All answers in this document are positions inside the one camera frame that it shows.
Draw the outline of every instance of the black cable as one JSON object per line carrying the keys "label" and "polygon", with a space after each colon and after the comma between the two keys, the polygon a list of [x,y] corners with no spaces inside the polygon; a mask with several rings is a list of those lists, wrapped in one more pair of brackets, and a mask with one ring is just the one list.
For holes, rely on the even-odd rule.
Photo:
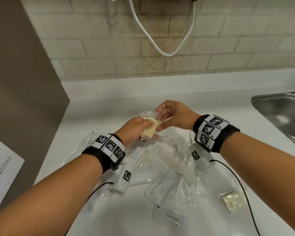
{"label": "black cable", "polygon": [[258,230],[258,227],[257,227],[257,224],[255,222],[255,218],[254,218],[254,215],[252,213],[252,209],[251,209],[251,206],[250,206],[250,203],[249,203],[249,200],[248,200],[248,197],[247,197],[247,194],[246,194],[246,191],[243,187],[243,185],[241,184],[240,180],[238,179],[238,177],[236,176],[236,174],[227,166],[225,165],[223,162],[220,162],[219,160],[210,160],[209,162],[213,162],[213,161],[216,161],[216,162],[219,162],[221,163],[223,166],[225,166],[228,170],[230,170],[230,172],[233,173],[233,175],[236,177],[236,179],[238,180],[240,186],[242,187],[243,191],[244,191],[244,194],[245,194],[245,197],[246,197],[246,200],[247,200],[247,203],[248,203],[248,206],[249,206],[249,210],[250,210],[250,214],[251,214],[251,217],[252,217],[252,221],[254,222],[254,225],[255,225],[255,228],[256,228],[256,231],[258,233],[258,235],[260,236],[260,233],[259,233],[259,230]]}
{"label": "black cable", "polygon": [[[97,188],[92,192],[92,194],[90,194],[90,196],[87,198],[85,204],[87,203],[87,201],[92,197],[92,195],[93,195],[93,194],[94,194],[94,193],[95,193],[100,187],[102,187],[102,186],[104,186],[104,185],[107,185],[107,184],[111,184],[111,185],[113,185],[114,183],[113,183],[113,182],[105,182],[105,183],[101,184],[99,187],[97,187]],[[66,234],[65,234],[64,236],[67,235],[67,233],[69,232],[69,230],[70,230],[72,224],[70,225],[68,231],[66,232]]]}

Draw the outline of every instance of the white cable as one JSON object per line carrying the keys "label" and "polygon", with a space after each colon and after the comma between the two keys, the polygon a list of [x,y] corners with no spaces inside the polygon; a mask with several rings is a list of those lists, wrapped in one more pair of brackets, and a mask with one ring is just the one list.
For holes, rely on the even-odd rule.
{"label": "white cable", "polygon": [[149,38],[149,40],[152,42],[152,44],[154,45],[154,47],[162,54],[165,55],[167,57],[173,56],[174,54],[177,53],[177,51],[179,51],[180,47],[182,46],[182,44],[185,42],[185,40],[189,37],[192,29],[193,29],[193,24],[194,24],[194,16],[195,16],[195,12],[196,12],[196,2],[193,1],[193,13],[192,13],[192,23],[191,23],[191,27],[190,30],[188,31],[187,35],[185,36],[185,38],[182,40],[182,42],[180,43],[180,45],[177,47],[177,49],[171,53],[171,54],[167,54],[164,51],[162,51],[157,44],[154,42],[154,40],[152,39],[152,37],[149,35],[149,33],[145,30],[145,28],[142,26],[141,22],[139,21],[136,12],[134,10],[134,6],[133,6],[133,2],[132,0],[129,0],[130,3],[130,7],[131,7],[131,11],[133,13],[134,19],[137,21],[138,25],[140,26],[141,30],[145,33],[145,35]]}

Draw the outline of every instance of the paper sheet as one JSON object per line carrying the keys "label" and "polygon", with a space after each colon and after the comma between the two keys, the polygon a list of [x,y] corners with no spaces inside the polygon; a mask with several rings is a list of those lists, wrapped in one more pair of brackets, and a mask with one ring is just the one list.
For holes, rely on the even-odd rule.
{"label": "paper sheet", "polygon": [[0,142],[0,204],[23,163],[24,159]]}

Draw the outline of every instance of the white comb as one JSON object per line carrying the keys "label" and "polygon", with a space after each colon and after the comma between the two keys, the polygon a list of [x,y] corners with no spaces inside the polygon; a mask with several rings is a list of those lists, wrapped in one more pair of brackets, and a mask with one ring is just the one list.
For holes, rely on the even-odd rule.
{"label": "white comb", "polygon": [[182,174],[182,176],[190,185],[196,182],[196,174],[194,172],[188,171],[186,167],[183,166],[183,164],[174,159],[170,154],[168,154],[168,152],[160,150],[158,152],[158,155],[170,166],[171,169],[173,169],[177,173]]}

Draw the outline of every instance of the forearm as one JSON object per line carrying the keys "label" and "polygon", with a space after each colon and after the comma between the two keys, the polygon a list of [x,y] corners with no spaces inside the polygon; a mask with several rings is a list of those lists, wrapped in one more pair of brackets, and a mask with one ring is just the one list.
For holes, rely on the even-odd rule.
{"label": "forearm", "polygon": [[295,230],[295,157],[240,132],[224,141],[220,154]]}
{"label": "forearm", "polygon": [[77,157],[0,213],[0,235],[64,235],[101,175],[96,157]]}

